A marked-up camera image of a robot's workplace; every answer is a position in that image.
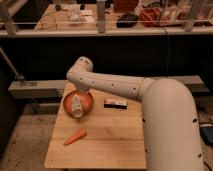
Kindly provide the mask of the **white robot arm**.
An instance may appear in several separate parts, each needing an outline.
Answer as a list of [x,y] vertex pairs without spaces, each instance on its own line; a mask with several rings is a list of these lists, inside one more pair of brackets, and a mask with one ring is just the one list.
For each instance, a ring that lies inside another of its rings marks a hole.
[[196,105],[183,83],[92,69],[92,61],[80,57],[66,77],[80,91],[93,88],[142,104],[147,171],[204,171]]

